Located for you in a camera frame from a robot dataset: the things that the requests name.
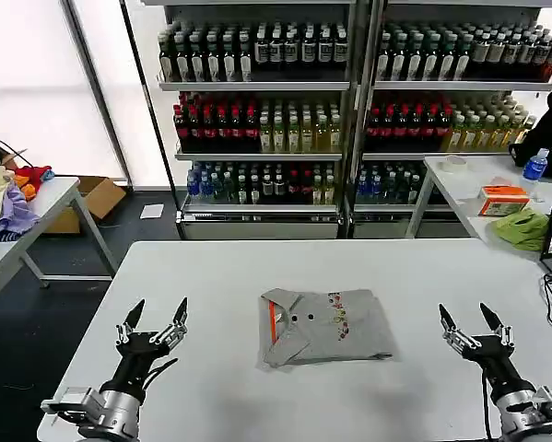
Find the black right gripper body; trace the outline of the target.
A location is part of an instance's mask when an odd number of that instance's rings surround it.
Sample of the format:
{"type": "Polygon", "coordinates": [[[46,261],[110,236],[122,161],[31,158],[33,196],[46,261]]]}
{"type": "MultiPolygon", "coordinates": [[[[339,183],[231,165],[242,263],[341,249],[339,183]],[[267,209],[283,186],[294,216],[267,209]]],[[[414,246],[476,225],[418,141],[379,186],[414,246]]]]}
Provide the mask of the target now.
{"type": "Polygon", "coordinates": [[[462,357],[477,363],[491,387],[490,398],[499,400],[513,392],[534,391],[534,385],[520,376],[510,360],[513,348],[496,335],[475,336],[480,345],[465,346],[462,357]]]}

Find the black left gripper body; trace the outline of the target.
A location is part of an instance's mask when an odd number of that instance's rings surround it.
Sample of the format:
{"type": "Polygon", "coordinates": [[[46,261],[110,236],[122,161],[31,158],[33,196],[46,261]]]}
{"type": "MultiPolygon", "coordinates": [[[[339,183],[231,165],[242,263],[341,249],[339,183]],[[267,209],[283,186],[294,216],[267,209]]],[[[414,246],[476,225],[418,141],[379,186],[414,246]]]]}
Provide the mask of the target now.
{"type": "Polygon", "coordinates": [[[121,361],[112,378],[102,384],[102,391],[116,391],[130,396],[145,396],[145,380],[156,359],[169,354],[166,343],[151,343],[153,332],[133,332],[117,350],[121,361]]]}

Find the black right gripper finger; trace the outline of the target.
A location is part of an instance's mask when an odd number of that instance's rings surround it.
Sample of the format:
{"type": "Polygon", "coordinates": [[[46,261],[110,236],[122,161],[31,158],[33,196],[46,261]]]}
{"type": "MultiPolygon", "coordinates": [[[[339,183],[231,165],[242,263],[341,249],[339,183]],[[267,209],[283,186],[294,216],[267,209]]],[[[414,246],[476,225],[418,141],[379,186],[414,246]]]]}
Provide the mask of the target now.
{"type": "Polygon", "coordinates": [[[440,323],[443,327],[442,337],[456,353],[462,353],[464,350],[472,351],[480,348],[481,343],[459,329],[456,326],[451,314],[442,304],[439,304],[439,312],[440,323]]]}
{"type": "Polygon", "coordinates": [[[496,312],[486,304],[480,303],[480,310],[489,329],[500,338],[502,345],[514,345],[512,327],[506,326],[496,312]]]}

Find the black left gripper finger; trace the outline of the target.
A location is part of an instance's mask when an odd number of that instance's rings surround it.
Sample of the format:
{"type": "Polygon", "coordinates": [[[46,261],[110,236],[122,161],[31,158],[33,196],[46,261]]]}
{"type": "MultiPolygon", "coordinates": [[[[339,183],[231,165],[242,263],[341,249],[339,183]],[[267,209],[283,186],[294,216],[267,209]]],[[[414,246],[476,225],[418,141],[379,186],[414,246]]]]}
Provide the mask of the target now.
{"type": "Polygon", "coordinates": [[[145,300],[141,299],[127,314],[124,321],[116,326],[117,331],[117,343],[128,343],[129,336],[135,330],[138,324],[143,309],[145,306],[145,300]]]}
{"type": "Polygon", "coordinates": [[[187,304],[188,299],[185,297],[178,306],[172,323],[151,337],[151,343],[179,343],[183,339],[187,333],[187,304]]]}

